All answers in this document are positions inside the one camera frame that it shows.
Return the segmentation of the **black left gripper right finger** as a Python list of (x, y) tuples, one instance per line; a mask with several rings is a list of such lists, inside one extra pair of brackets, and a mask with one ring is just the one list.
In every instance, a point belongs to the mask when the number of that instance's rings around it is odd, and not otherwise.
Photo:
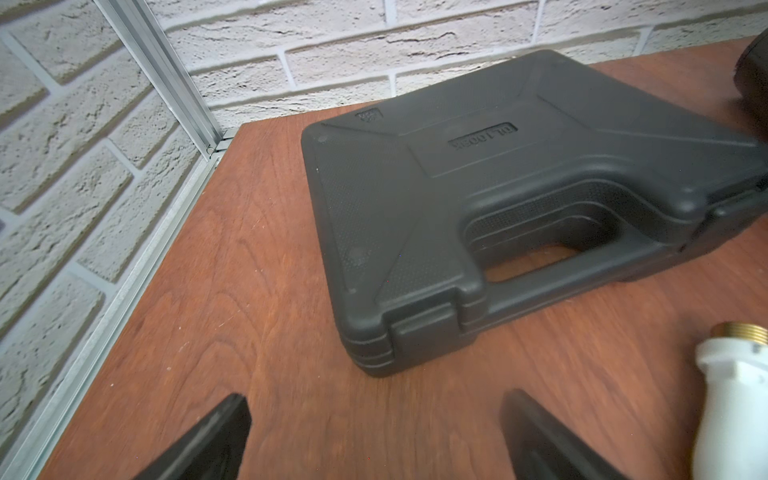
[(518, 479), (625, 477), (522, 389), (504, 394), (500, 426)]

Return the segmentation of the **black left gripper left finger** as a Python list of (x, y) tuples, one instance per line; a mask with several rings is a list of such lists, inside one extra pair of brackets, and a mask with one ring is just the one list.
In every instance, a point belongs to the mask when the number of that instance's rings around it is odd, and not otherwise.
[(251, 423), (246, 397), (232, 393), (135, 479), (237, 479)]

